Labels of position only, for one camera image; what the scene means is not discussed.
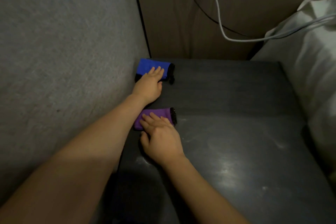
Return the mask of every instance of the white bedding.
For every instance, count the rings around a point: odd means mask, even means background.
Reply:
[[[298,12],[269,31],[283,32],[335,13],[336,0],[305,0]],[[319,154],[336,185],[336,19],[287,38],[269,40],[252,60],[280,61],[304,108]]]

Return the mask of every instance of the power cord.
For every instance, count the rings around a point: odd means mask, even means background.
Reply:
[[[228,41],[231,41],[231,42],[236,42],[236,43],[253,43],[253,42],[260,42],[260,41],[266,41],[266,40],[271,40],[271,39],[282,39],[282,38],[285,38],[285,37],[288,37],[306,27],[309,27],[315,23],[318,23],[318,22],[322,22],[326,19],[329,19],[331,17],[335,17],[336,16],[336,13],[333,13],[333,14],[328,14],[328,15],[325,15],[325,16],[322,16],[322,17],[319,17],[319,18],[316,18],[312,21],[309,21],[307,23],[304,23],[302,24],[301,26],[295,28],[295,29],[291,29],[291,30],[288,30],[284,33],[280,33],[280,34],[277,34],[277,35],[273,35],[273,36],[269,36],[269,37],[265,37],[265,38],[259,38],[259,39],[249,39],[249,40],[239,40],[239,39],[231,39],[229,37],[227,37],[225,35],[225,32],[223,30],[223,27],[221,26],[221,11],[219,9],[219,3],[218,3],[218,0],[215,0],[216,1],[216,5],[217,5],[217,13],[218,13],[218,21],[219,21],[219,27],[220,27],[220,30],[222,32],[222,35],[224,36],[224,38]]]
[[[196,0],[194,0],[194,2],[195,2],[195,4],[198,6],[198,8],[205,14],[206,17],[208,17],[208,18],[209,18],[210,20],[212,20],[214,23],[216,23],[216,24],[219,25],[219,22],[216,21],[216,20],[214,20],[213,18],[211,18],[211,17],[210,17],[210,16],[209,16],[209,15],[202,9],[202,7],[198,4],[198,2],[197,2]],[[222,25],[223,28],[225,28],[225,29],[227,29],[227,30],[229,30],[229,31],[231,31],[231,32],[233,32],[233,33],[236,33],[236,34],[238,34],[238,35],[242,35],[242,36],[251,38],[251,36],[244,35],[244,34],[242,34],[242,33],[238,33],[237,31],[234,31],[233,29],[230,29],[230,28],[224,26],[223,24],[221,24],[221,25]]]

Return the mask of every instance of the forearm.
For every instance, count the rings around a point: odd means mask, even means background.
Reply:
[[[247,224],[248,221],[222,197],[185,157],[163,166],[173,185],[200,223]]]
[[[77,135],[6,202],[0,222],[88,222],[144,106],[141,97],[130,95]]]

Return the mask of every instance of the blue fabric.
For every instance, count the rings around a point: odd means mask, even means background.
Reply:
[[[155,61],[151,59],[140,59],[138,69],[136,70],[137,74],[144,75],[145,73],[148,73],[152,67],[155,67],[157,69],[159,66],[161,68],[164,68],[165,71],[163,73],[162,79],[167,78],[167,72],[168,72],[168,67],[171,63],[169,62],[162,62],[162,61]]]

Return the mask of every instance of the textured wall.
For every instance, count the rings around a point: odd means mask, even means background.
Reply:
[[[147,57],[136,0],[0,0],[0,203],[127,95]]]

